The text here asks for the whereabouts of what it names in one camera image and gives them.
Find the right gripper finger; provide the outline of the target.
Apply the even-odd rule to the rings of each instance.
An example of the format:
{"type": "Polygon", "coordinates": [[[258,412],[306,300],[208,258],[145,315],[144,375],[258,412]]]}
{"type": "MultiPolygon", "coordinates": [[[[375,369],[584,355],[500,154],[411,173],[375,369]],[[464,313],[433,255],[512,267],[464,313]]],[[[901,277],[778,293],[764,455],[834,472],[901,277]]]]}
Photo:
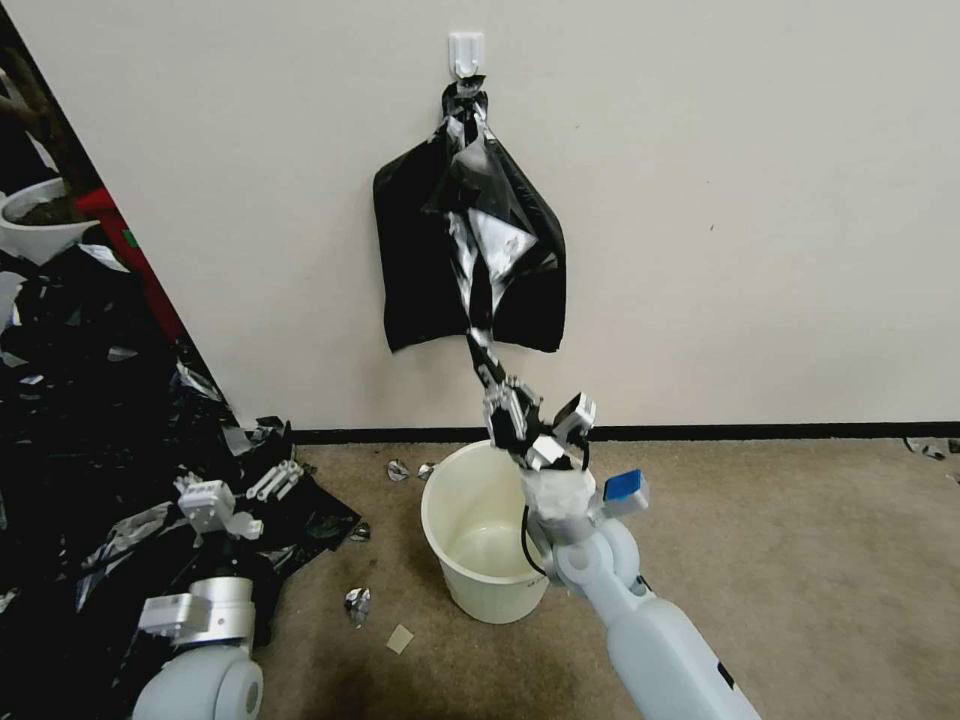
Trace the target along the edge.
{"type": "Polygon", "coordinates": [[[527,383],[512,378],[512,419],[516,425],[538,425],[541,403],[542,397],[527,383]]]}
{"type": "Polygon", "coordinates": [[[517,432],[518,413],[515,394],[507,382],[500,361],[478,335],[469,336],[469,352],[474,371],[484,392],[484,417],[490,432],[517,432]]]}

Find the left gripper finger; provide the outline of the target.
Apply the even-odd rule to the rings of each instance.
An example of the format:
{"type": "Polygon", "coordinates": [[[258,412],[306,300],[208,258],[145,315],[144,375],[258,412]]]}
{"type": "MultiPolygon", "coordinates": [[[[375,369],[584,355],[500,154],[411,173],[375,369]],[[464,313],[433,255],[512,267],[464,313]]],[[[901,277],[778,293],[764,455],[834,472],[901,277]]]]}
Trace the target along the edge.
{"type": "Polygon", "coordinates": [[[295,460],[284,460],[270,468],[245,492],[250,501],[269,503],[282,500],[305,474],[305,469],[295,460]]]}

